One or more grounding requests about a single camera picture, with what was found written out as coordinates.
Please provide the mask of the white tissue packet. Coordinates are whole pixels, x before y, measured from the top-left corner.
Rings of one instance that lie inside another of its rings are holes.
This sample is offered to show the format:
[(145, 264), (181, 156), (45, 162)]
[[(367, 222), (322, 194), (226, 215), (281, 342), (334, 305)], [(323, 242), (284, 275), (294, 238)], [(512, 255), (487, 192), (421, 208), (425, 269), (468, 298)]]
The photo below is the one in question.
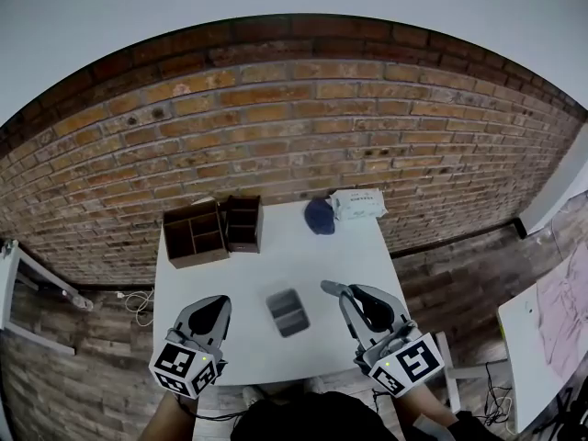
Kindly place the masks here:
[(379, 189), (336, 190), (331, 196), (334, 216), (339, 221), (381, 218), (388, 213)]

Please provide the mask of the person's left forearm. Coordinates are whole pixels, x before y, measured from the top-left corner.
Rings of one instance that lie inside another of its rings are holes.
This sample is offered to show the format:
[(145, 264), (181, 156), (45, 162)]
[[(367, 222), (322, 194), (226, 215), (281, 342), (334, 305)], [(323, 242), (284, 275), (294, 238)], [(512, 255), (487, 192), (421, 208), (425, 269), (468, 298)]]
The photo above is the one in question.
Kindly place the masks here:
[(198, 400), (167, 391), (138, 441), (192, 441)]

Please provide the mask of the person's white shoe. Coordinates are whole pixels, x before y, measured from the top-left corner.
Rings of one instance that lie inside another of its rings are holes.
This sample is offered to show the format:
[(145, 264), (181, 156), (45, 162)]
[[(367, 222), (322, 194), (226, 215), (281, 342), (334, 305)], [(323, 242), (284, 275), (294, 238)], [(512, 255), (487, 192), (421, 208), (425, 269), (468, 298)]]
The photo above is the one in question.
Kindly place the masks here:
[(265, 394), (256, 386), (245, 386), (242, 395), (243, 403), (247, 409), (251, 408), (255, 403), (266, 399)]

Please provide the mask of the white side table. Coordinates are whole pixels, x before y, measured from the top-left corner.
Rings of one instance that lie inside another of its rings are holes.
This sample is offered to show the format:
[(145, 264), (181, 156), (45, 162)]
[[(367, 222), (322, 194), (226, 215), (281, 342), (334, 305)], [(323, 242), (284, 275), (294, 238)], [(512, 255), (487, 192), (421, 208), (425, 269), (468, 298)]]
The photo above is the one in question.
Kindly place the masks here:
[(75, 288), (57, 277), (21, 249), (18, 240), (8, 240), (0, 248), (0, 330), (7, 330), (35, 344), (45, 346), (67, 356), (74, 356), (76, 351), (73, 347), (62, 345), (38, 334), (34, 334), (11, 322), (10, 315), (14, 287), (17, 282), (18, 267), (21, 263), (31, 267), (42, 277), (48, 279), (51, 284), (59, 288), (66, 296), (77, 297), (79, 295), (79, 292)]

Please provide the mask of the grey plastic container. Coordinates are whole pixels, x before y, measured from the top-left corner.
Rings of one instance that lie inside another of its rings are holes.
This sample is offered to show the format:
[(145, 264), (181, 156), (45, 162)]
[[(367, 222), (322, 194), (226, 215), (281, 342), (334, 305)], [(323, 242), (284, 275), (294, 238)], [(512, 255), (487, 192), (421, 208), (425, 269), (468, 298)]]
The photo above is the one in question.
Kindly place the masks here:
[(266, 298), (266, 306), (283, 338), (289, 338), (311, 326), (300, 296), (293, 288), (270, 295)]

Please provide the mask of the small wooden organizer box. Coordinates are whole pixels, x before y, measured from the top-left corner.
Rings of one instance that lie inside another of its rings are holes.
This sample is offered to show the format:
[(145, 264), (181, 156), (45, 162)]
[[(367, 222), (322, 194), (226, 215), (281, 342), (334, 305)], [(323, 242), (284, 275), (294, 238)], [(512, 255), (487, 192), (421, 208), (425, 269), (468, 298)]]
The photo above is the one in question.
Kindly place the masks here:
[(225, 210), (225, 237), (229, 251), (259, 254), (263, 227), (261, 197), (229, 196)]

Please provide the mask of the white square table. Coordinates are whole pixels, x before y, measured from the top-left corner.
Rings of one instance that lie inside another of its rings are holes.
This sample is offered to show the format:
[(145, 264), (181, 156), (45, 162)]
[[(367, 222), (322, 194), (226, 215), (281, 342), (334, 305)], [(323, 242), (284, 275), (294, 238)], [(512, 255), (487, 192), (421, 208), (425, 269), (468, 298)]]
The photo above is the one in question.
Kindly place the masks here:
[[(304, 220), (305, 202), (263, 208), (260, 253), (183, 269), (168, 260), (159, 243), (154, 284), (153, 340), (159, 343), (187, 305), (227, 295), (232, 316), (221, 345), (228, 364), (220, 386), (269, 384), (355, 368), (357, 342), (335, 297), (320, 284), (332, 280), (380, 288), (403, 297), (387, 245), (373, 218), (339, 222), (332, 235), (316, 235)], [(280, 335), (268, 297), (297, 291), (310, 320), (308, 329)]]

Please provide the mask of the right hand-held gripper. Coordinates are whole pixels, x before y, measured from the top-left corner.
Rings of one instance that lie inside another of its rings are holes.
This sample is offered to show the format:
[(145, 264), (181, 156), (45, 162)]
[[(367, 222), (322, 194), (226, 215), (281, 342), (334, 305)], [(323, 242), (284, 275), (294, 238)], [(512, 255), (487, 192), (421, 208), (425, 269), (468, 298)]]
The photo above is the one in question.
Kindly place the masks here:
[(370, 286), (348, 287), (355, 298), (342, 296), (339, 307), (357, 341), (354, 362), (364, 374), (399, 398), (444, 368), (432, 335), (420, 331), (398, 298)]

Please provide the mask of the person's black shirt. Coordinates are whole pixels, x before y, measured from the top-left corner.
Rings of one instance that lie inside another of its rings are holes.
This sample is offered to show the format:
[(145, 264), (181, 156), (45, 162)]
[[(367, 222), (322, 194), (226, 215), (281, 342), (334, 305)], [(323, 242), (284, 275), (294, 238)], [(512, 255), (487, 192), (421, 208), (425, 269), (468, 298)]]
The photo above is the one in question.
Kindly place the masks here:
[(231, 441), (398, 441), (376, 412), (340, 392), (306, 393), (286, 404), (255, 402)]

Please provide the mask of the person's right forearm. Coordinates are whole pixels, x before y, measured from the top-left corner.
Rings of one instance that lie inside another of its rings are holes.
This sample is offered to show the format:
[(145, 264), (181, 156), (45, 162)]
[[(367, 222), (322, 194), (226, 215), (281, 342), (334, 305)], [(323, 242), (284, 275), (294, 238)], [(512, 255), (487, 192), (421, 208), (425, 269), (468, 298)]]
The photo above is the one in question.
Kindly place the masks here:
[(413, 387), (392, 403), (403, 432), (413, 426), (421, 415), (444, 427), (458, 421), (456, 415), (425, 384)]

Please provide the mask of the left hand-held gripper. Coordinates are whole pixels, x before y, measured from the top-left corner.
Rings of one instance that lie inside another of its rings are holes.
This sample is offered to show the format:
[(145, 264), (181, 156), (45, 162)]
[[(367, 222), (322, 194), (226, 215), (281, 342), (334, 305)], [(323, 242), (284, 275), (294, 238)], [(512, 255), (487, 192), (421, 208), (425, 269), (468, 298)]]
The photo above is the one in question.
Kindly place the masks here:
[(228, 296), (211, 296), (186, 306), (153, 350), (149, 369), (160, 387), (190, 399), (222, 374), (221, 345), (232, 315)]

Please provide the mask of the large wooden compartment organizer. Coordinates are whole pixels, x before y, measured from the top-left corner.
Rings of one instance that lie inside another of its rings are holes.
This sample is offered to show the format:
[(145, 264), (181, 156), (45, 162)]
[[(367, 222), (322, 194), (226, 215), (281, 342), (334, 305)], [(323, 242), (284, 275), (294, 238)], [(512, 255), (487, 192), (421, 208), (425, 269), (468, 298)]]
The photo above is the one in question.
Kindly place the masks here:
[(168, 260), (176, 269), (229, 257), (219, 205), (214, 199), (166, 211), (163, 236)]

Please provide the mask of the pink cloth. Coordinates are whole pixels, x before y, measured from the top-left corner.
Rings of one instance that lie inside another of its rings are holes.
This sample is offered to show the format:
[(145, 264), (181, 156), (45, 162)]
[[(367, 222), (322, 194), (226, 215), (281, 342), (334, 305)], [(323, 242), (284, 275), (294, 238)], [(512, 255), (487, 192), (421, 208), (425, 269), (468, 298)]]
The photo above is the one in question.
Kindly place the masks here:
[(537, 282), (538, 330), (546, 363), (562, 379), (579, 366), (582, 331), (588, 328), (588, 246), (573, 253)]

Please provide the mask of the dark blue cloth pouch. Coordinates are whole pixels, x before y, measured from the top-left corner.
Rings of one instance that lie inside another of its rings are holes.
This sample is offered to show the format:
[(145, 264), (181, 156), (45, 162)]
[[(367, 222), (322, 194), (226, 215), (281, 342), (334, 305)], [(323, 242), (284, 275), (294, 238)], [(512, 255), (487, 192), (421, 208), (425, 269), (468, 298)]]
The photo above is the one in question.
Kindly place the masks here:
[(307, 204), (304, 219), (316, 235), (333, 235), (335, 232), (334, 210), (324, 198), (314, 198)]

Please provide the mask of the white table with pink cloth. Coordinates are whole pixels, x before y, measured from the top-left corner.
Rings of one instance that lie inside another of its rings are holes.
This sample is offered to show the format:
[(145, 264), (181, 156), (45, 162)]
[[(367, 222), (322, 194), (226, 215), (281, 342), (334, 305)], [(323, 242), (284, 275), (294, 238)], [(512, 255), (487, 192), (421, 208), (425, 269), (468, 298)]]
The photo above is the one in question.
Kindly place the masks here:
[[(537, 282), (501, 305), (497, 315), (506, 359), (456, 367), (446, 335), (439, 332), (435, 339), (445, 362), (444, 375), (451, 411), (457, 413), (461, 410), (458, 394), (460, 379), (487, 379), (508, 374), (512, 384), (510, 396), (514, 405), (514, 429), (519, 434), (548, 407), (571, 377), (560, 378), (546, 363), (538, 330)], [(588, 354), (588, 328), (582, 331), (579, 349), (583, 351), (583, 357)]]

